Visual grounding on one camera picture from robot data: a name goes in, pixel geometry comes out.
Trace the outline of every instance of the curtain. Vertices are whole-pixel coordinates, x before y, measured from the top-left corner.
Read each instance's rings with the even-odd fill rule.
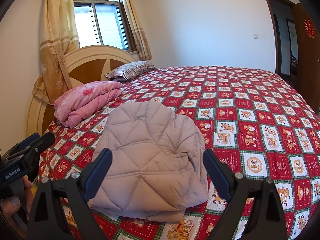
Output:
[[[44,0],[40,30],[41,76],[32,94],[53,105],[71,89],[64,55],[79,48],[73,0]]]
[[[139,56],[142,60],[152,59],[150,47],[142,29],[137,13],[133,4],[133,0],[122,0],[124,10],[129,20],[129,24],[132,30],[134,41],[136,42]]]

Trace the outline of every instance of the folded pink quilt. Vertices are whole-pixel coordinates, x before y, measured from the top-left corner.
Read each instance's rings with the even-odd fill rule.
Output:
[[[95,81],[73,88],[54,102],[54,116],[73,128],[121,94],[123,85],[114,81]]]

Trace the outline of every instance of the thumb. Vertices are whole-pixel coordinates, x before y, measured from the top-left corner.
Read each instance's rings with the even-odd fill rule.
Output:
[[[20,200],[17,197],[9,197],[0,202],[2,214],[5,218],[11,217],[20,209]]]

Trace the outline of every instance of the screw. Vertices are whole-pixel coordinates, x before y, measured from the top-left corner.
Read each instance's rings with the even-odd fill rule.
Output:
[[[241,172],[236,172],[236,173],[235,173],[235,177],[236,177],[237,179],[242,179],[242,178],[243,178],[243,174],[242,174]]]
[[[48,177],[43,177],[42,179],[41,179],[41,182],[42,183],[47,183],[49,181],[49,178]]]
[[[77,178],[79,178],[80,177],[80,172],[74,172],[74,173],[72,173],[71,174],[71,178],[73,178],[73,179],[77,179]]]
[[[273,180],[270,177],[266,177],[266,182],[271,184],[271,183],[273,183]]]

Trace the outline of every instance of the red and white checkered bedspread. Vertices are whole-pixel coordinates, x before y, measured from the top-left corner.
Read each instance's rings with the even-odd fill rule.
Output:
[[[278,75],[222,66],[178,67],[151,71],[124,85],[123,94],[99,112],[67,129],[52,122],[55,144],[42,153],[39,174],[62,179],[91,161],[108,114],[121,103],[155,100],[192,118],[206,147],[247,178],[270,176],[281,198],[289,239],[294,239],[320,199],[320,122],[300,94]],[[179,223],[159,223],[94,212],[108,239],[203,240],[226,203],[209,181],[207,202],[187,209]],[[247,200],[234,238],[248,219]],[[74,237],[74,218],[64,202]]]

